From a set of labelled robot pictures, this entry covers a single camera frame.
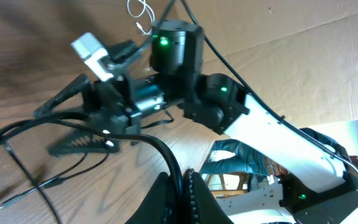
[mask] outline white cable connector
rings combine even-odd
[[[140,16],[143,15],[144,11],[147,11],[147,14],[149,15],[150,17],[150,21],[151,21],[151,25],[153,25],[153,22],[155,20],[155,16],[154,16],[154,11],[153,9],[146,3],[146,0],[137,0],[139,1],[140,3],[143,4],[143,10],[142,12],[137,15],[137,16],[134,16],[131,12],[131,10],[129,9],[129,2],[131,0],[127,0],[127,10],[128,10],[128,13],[133,17],[133,18],[139,18]],[[143,35],[151,35],[152,33],[152,28],[150,28],[150,30],[148,32],[146,32],[145,30],[143,30],[143,27],[141,26],[141,24],[139,24],[138,22],[136,22],[136,26],[137,28],[142,31]]]

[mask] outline blue jeans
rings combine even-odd
[[[200,174],[229,174],[231,172],[246,172],[248,174],[266,175],[265,156],[254,148],[235,139],[216,141],[213,151],[229,151],[235,156],[220,161],[206,161]]]

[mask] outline table surface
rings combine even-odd
[[[158,18],[167,1],[149,0]],[[134,13],[142,9],[133,1]],[[173,10],[170,19],[176,19]],[[148,27],[148,16],[139,21]],[[126,11],[125,0],[0,0],[0,127],[31,118],[33,110],[69,84],[86,66],[70,43],[92,32],[107,45],[145,36]],[[132,68],[135,77],[148,67],[147,56]],[[75,105],[77,100],[68,104]],[[177,108],[169,111],[175,122],[144,133],[163,140],[178,159],[182,171],[198,170],[215,139],[206,127],[182,118]],[[145,124],[164,119],[158,113]],[[72,166],[82,155],[61,158],[47,154],[46,147],[69,131],[52,124],[34,128],[10,141],[17,155],[38,179],[49,178]],[[102,154],[89,155],[76,170],[92,166]],[[160,172],[168,172],[161,155],[146,144],[122,144],[103,166],[47,189],[63,223],[124,223],[137,209]],[[29,188],[22,172],[0,147],[0,202]],[[0,210],[0,223],[54,223],[38,193]]]

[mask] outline cardboard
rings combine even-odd
[[[197,2],[213,44],[289,122],[358,119],[358,1]],[[203,73],[231,75],[210,50],[205,58]]]

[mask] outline green light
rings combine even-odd
[[[160,41],[160,44],[161,44],[162,46],[168,45],[168,41],[165,40],[165,39],[162,39],[162,40]]]

